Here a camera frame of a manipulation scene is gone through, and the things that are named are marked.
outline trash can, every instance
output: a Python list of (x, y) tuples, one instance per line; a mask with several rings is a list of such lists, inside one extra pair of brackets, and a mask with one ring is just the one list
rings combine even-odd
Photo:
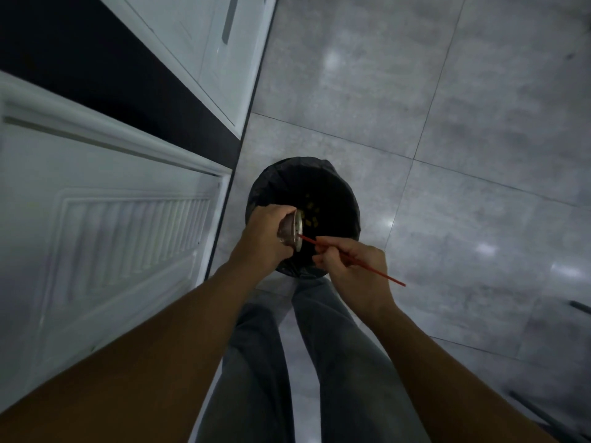
[[(355, 194), (328, 160), (292, 157), (281, 160), (256, 179), (248, 195), (246, 222), (257, 206), (292, 205), (303, 212), (303, 233), (359, 239), (359, 206)], [(326, 275), (314, 265), (314, 245), (304, 242), (299, 252), (282, 261), (277, 271), (296, 278)]]

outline cabinet door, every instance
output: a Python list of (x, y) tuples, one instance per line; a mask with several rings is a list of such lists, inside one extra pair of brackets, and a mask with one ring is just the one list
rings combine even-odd
[(1, 132), (3, 410), (195, 286), (220, 178), (26, 123)]
[(216, 5), (199, 85), (234, 125), (246, 117), (274, 2), (218, 0)]
[(126, 0), (195, 79), (203, 61), (215, 0)]

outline blue jeans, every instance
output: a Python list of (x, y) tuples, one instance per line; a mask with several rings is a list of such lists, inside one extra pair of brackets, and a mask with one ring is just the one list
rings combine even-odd
[[(322, 441), (430, 442), (390, 359), (325, 279), (301, 281), (295, 317), (320, 380)], [(287, 365), (269, 309), (244, 306), (197, 443), (293, 443)]]

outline red stick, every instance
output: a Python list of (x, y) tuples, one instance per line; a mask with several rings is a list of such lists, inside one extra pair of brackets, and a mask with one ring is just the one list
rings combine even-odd
[[(319, 243), (318, 241), (315, 241), (315, 240), (314, 240), (314, 239), (312, 239), (312, 238), (308, 238), (307, 236), (304, 236), (303, 234), (300, 234), (300, 235), (298, 235), (298, 236), (299, 236), (300, 238), (302, 238), (304, 241), (308, 241), (309, 243), (312, 243), (312, 244), (314, 244), (314, 245), (319, 245), (319, 246), (321, 246), (321, 247), (328, 247), (327, 245), (325, 245), (325, 244), (322, 244), (322, 243)], [(387, 274), (385, 274), (385, 273), (383, 273), (383, 272), (380, 272), (379, 270), (376, 270), (376, 269), (374, 269), (374, 268), (373, 268), (372, 266), (370, 266), (369, 264), (367, 264), (367, 263), (364, 263), (363, 261), (360, 261), (360, 260), (358, 260), (357, 258), (353, 258), (352, 256), (349, 256), (349, 255), (348, 255), (348, 254), (346, 254), (345, 252), (341, 252), (341, 251), (339, 250), (339, 253), (341, 254), (341, 256), (342, 256), (342, 257), (344, 257), (344, 258), (345, 258), (345, 260), (349, 261), (350, 263), (352, 263), (352, 264), (354, 264), (354, 265), (356, 265), (356, 266), (362, 267), (362, 268), (364, 268), (364, 269), (366, 269), (366, 270), (368, 270), (368, 271), (370, 271), (370, 272), (377, 273), (378, 275), (381, 275), (381, 276), (383, 276), (384, 278), (387, 278), (387, 279), (389, 279), (390, 281), (393, 281), (393, 282), (395, 282), (395, 283), (398, 283), (398, 284), (399, 284), (399, 285), (401, 285), (401, 286), (406, 286), (406, 284), (405, 284), (405, 283), (402, 283), (401, 281), (398, 281), (397, 279), (395, 279), (395, 278), (392, 278), (390, 275), (387, 275)]]

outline white cabinet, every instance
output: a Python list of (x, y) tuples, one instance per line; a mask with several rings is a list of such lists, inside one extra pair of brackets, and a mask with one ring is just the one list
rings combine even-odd
[(203, 281), (230, 170), (0, 73), (0, 411)]
[(237, 137), (276, 0), (101, 0)]

